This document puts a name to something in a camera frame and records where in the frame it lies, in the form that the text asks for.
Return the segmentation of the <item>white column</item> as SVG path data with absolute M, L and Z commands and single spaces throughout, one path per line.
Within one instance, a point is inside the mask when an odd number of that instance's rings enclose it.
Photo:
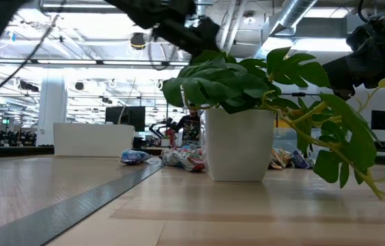
M 54 144 L 54 123 L 66 121 L 67 99 L 67 85 L 63 72 L 48 70 L 41 83 L 37 146 Z

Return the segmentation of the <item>green plant in white pot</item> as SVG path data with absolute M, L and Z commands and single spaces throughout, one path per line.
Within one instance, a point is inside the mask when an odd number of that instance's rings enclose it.
M 265 59 L 236 60 L 222 52 L 195 55 L 176 77 L 162 84 L 166 101 L 204 113 L 199 144 L 205 168 L 214 181 L 259 182 L 272 157 L 274 123 L 282 120 L 296 132 L 296 147 L 319 148 L 313 171 L 324 181 L 347 184 L 350 177 L 385 197 L 371 175 L 376 136 L 360 115 L 334 94 L 321 93 L 307 105 L 283 97 L 282 85 L 321 88 L 330 85 L 324 67 L 309 53 L 287 47 Z

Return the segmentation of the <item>black ceiling dome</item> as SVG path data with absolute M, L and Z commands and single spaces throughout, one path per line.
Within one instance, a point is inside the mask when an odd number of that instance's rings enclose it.
M 130 46 L 135 50 L 143 50 L 147 46 L 144 33 L 133 33 L 130 39 Z

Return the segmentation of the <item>small black monitor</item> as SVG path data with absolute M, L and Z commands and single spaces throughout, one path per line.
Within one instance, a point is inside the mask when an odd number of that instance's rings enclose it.
M 385 130 L 385 111 L 373 110 L 371 112 L 371 129 Z

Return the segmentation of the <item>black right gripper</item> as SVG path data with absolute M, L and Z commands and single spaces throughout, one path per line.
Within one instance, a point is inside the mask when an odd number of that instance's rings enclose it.
M 385 51 L 376 44 L 364 44 L 357 51 L 322 65 L 335 96 L 348 100 L 363 84 L 375 88 L 385 78 Z

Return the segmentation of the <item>person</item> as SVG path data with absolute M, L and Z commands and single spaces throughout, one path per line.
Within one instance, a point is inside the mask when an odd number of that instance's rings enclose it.
M 174 126 L 172 129 L 172 133 L 176 134 L 179 130 L 183 130 L 182 132 L 182 145 L 198 145 L 200 130 L 201 130 L 201 122 L 199 113 L 196 109 L 189 109 L 189 114 L 184 115 L 180 121 Z

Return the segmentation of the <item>silver spiral duct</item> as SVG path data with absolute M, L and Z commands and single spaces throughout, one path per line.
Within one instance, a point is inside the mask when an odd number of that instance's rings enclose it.
M 297 24 L 304 18 L 308 11 L 317 3 L 317 0 L 285 0 L 282 10 L 270 23 L 271 36 L 293 36 Z

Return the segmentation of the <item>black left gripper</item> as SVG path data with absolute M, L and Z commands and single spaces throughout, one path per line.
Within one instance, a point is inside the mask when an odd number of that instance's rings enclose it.
M 216 44 L 219 30 L 218 24 L 211 18 L 203 16 L 197 27 L 186 27 L 184 23 L 165 19 L 153 28 L 152 34 L 196 57 L 204 51 L 220 51 Z

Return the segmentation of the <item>blue granola bar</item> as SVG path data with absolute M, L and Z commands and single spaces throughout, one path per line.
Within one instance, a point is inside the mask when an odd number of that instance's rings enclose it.
M 126 165 L 137 165 L 150 159 L 152 156 L 146 152 L 138 150 L 126 150 L 122 153 L 120 161 Z
M 292 152 L 291 159 L 295 168 L 298 168 L 298 169 L 312 168 L 310 162 L 306 160 L 297 150 Z
M 196 145 L 185 145 L 185 146 L 179 147 L 178 150 L 180 152 L 188 152 L 188 153 L 202 155 L 201 149 Z

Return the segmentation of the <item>white plastic bin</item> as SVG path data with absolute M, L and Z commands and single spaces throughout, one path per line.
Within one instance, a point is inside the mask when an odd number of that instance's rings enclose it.
M 53 134 L 56 156 L 111 158 L 132 149 L 134 126 L 54 123 Z

